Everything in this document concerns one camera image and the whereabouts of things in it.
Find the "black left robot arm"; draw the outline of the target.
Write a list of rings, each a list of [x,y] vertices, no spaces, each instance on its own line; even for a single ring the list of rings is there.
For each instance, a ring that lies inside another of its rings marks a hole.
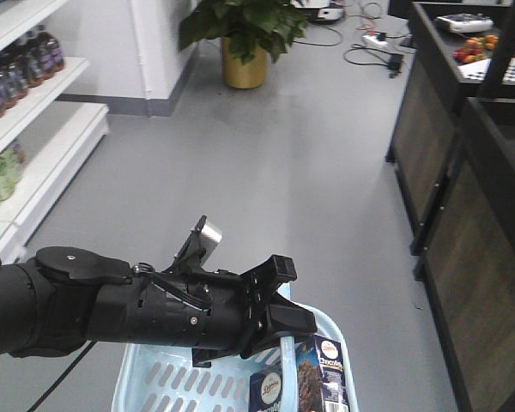
[[[282,297],[293,261],[274,255],[237,275],[208,272],[203,249],[162,271],[53,246],[18,264],[0,261],[0,354],[61,357],[86,342],[190,348],[195,367],[314,334],[315,317]]]

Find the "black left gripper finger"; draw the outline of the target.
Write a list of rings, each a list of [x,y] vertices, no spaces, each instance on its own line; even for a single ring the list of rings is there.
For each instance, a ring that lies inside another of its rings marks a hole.
[[[268,333],[274,337],[304,337],[317,331],[314,314],[288,300],[279,293],[273,293],[268,304]]]

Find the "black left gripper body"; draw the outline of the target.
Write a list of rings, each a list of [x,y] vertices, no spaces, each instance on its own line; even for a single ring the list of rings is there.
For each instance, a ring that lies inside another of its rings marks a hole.
[[[131,341],[191,348],[193,364],[207,367],[215,359],[247,359],[279,344],[282,337],[268,333],[268,304],[297,275],[291,258],[273,255],[241,275],[139,269],[138,278],[142,292]]]

